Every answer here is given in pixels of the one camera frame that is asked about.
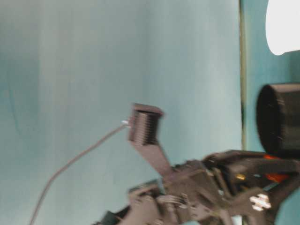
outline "white object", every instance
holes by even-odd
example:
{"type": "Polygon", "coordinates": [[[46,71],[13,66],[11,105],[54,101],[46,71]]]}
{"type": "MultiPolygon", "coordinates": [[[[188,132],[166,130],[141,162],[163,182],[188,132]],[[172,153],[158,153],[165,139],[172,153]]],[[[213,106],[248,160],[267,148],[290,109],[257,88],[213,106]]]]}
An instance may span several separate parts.
{"type": "Polygon", "coordinates": [[[300,0],[269,0],[266,37],[271,52],[300,50],[300,0]]]}
{"type": "Polygon", "coordinates": [[[254,203],[252,208],[256,211],[263,211],[264,209],[270,209],[271,204],[269,201],[269,197],[264,194],[258,194],[258,197],[252,196],[250,197],[250,202],[254,203]]]}

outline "orange component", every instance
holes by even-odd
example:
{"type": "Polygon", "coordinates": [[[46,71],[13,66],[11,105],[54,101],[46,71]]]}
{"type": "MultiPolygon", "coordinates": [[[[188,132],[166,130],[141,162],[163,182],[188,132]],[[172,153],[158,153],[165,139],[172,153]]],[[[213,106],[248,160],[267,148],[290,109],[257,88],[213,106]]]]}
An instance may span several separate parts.
{"type": "MultiPolygon", "coordinates": [[[[278,159],[278,157],[270,156],[270,155],[265,155],[264,158],[266,158],[266,159],[278,159]]],[[[281,183],[282,181],[288,179],[289,175],[277,174],[277,173],[268,173],[268,174],[266,174],[266,177],[267,177],[268,180],[272,180],[274,182],[281,183]]]]}

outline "cylindrical camera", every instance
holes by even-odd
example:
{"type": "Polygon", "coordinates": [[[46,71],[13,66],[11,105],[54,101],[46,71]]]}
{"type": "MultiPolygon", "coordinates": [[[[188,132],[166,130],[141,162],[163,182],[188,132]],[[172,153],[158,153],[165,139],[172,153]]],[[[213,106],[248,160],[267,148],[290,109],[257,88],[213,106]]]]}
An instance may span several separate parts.
{"type": "Polygon", "coordinates": [[[256,122],[267,153],[300,158],[300,83],[265,85],[257,100],[256,122]]]}

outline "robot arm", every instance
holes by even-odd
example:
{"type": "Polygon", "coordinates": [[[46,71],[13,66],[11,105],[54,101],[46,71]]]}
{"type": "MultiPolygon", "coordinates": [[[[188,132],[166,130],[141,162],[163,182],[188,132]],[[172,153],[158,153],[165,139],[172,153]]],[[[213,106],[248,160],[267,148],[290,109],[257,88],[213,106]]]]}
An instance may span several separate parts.
{"type": "Polygon", "coordinates": [[[131,189],[129,206],[95,225],[233,225],[236,215],[249,225],[274,224],[281,202],[300,185],[300,161],[230,150],[171,167],[156,139],[162,115],[135,105],[128,140],[161,174],[163,189],[158,180],[131,189]]]}

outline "metal screw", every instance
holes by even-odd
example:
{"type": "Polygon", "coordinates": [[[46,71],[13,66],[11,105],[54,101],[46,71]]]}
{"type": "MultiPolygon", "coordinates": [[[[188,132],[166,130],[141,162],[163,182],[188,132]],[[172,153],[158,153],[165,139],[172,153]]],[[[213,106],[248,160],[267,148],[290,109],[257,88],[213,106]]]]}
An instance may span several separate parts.
{"type": "Polygon", "coordinates": [[[235,178],[236,179],[238,179],[238,180],[245,180],[246,179],[246,176],[244,175],[244,174],[237,174],[236,176],[235,176],[235,178]]]}

